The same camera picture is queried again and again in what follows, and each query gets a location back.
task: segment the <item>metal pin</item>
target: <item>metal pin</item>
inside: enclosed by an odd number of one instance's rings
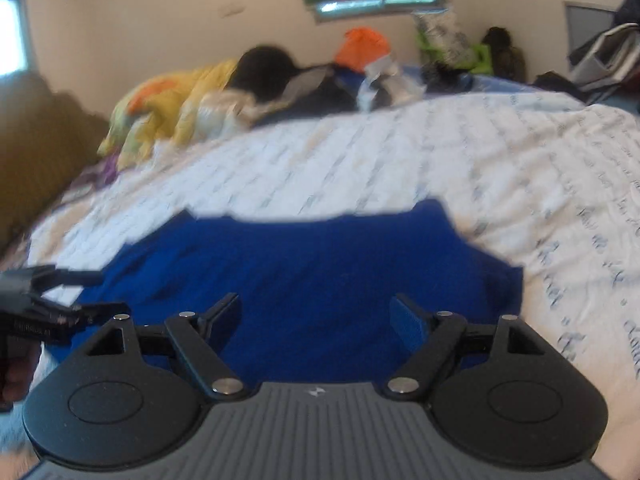
[[[395,394],[411,394],[420,388],[420,383],[411,377],[396,377],[391,379],[386,386]]]
[[[241,392],[243,388],[244,384],[242,384],[242,381],[239,381],[238,379],[235,379],[233,377],[218,379],[211,385],[211,389],[214,392],[222,395],[237,394]]]

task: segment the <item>white logo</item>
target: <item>white logo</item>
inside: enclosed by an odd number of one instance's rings
[[[306,392],[317,399],[318,397],[323,396],[326,393],[326,390],[320,386],[316,386],[313,390],[307,390]]]

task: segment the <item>beige wall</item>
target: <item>beige wall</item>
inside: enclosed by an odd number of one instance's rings
[[[453,0],[472,39],[507,27],[527,55],[530,75],[566,73],[566,0]],[[573,0],[616,7],[622,0]],[[228,4],[244,12],[222,18]],[[399,58],[417,60],[408,16],[316,25],[302,0],[28,0],[39,66],[53,86],[108,113],[140,81],[240,56],[257,43],[278,43],[301,64],[328,61],[345,31],[370,25]]]

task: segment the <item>white bed sheet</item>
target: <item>white bed sheet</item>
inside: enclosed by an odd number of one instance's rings
[[[527,322],[609,404],[596,463],[637,479],[640,130],[616,108],[546,92],[469,94],[168,150],[45,222],[30,263],[101,267],[184,208],[308,220],[407,210],[428,196],[469,241],[525,266]]]

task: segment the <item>gray ribbed panel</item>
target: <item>gray ribbed panel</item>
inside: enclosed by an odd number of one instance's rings
[[[29,480],[605,480],[582,463],[553,472],[503,470],[465,456],[422,408],[370,384],[266,383],[255,397],[211,410],[181,449],[121,473],[44,464]]]

